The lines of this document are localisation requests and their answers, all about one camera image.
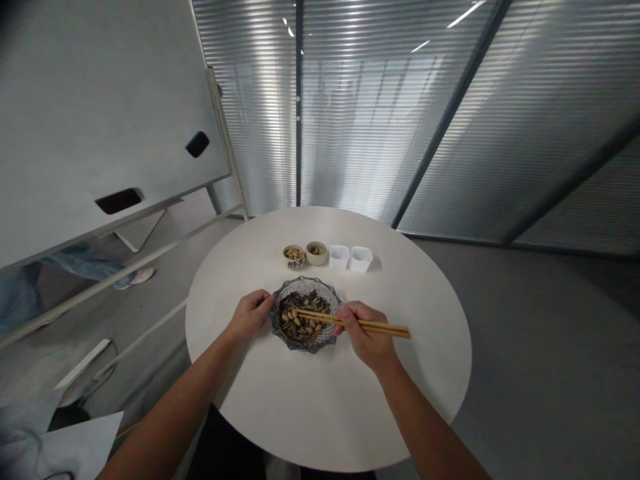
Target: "round white table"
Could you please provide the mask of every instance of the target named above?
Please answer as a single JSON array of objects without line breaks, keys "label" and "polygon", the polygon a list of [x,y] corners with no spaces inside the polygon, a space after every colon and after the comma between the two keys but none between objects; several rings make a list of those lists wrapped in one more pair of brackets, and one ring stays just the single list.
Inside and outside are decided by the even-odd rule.
[{"label": "round white table", "polygon": [[[286,268],[282,249],[369,247],[367,273],[305,265]],[[274,292],[300,275],[332,285],[343,301],[361,300],[390,323],[407,325],[412,340],[395,347],[420,390],[447,422],[464,399],[471,374],[471,337],[462,306],[438,266],[412,241],[363,215],[328,207],[299,207],[257,217],[230,232],[198,270],[187,302],[191,361],[229,322],[238,300],[264,288]],[[222,415],[256,445],[305,467],[342,472],[372,470],[409,452],[374,374],[357,358],[349,336],[316,355],[291,351],[265,325],[239,369],[216,399]]]}]

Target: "wooden chopsticks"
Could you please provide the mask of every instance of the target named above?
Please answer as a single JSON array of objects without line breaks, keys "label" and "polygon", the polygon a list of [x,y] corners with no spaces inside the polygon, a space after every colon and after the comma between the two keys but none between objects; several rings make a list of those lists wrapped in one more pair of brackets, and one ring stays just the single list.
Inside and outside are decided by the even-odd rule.
[{"label": "wooden chopsticks", "polygon": [[[344,326],[342,320],[333,315],[327,315],[326,313],[318,313],[311,312],[302,309],[293,309],[298,312],[298,315],[307,318],[314,319],[316,321],[321,321],[324,323],[330,323],[332,325],[340,325]],[[389,325],[388,323],[380,323],[380,322],[372,322],[368,320],[358,320],[358,323],[362,327],[362,330],[373,332],[373,333],[383,333],[385,335],[391,335],[392,337],[400,337],[405,339],[410,339],[411,334],[409,332],[408,327],[403,327],[401,325]]]}]

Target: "person's left hand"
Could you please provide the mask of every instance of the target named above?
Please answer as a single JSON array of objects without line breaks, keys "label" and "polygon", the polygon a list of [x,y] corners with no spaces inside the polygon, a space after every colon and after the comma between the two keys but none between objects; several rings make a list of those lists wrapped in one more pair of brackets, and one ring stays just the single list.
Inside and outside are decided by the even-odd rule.
[{"label": "person's left hand", "polygon": [[273,306],[275,299],[266,290],[256,290],[238,302],[225,332],[237,340],[247,340],[262,325],[262,320]]}]

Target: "person's right hand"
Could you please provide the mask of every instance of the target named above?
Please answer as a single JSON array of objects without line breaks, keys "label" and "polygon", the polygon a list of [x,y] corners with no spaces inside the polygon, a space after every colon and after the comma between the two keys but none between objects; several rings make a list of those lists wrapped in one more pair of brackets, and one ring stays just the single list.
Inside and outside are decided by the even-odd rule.
[{"label": "person's right hand", "polygon": [[351,301],[341,305],[336,316],[342,320],[345,327],[334,327],[333,334],[340,335],[346,329],[356,355],[374,373],[378,373],[380,368],[397,360],[390,335],[365,332],[358,323],[358,320],[388,323],[384,313],[374,310],[360,301]]}]

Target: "white plastic cup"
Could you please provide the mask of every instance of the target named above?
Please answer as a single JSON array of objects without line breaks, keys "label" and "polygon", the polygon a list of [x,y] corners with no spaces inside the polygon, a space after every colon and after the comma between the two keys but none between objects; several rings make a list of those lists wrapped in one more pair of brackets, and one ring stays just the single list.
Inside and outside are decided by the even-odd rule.
[{"label": "white plastic cup", "polygon": [[344,245],[332,245],[329,247],[329,268],[333,270],[346,270],[349,262],[349,248]]},{"label": "white plastic cup", "polygon": [[352,247],[349,270],[364,273],[373,261],[373,252],[366,247]]}]

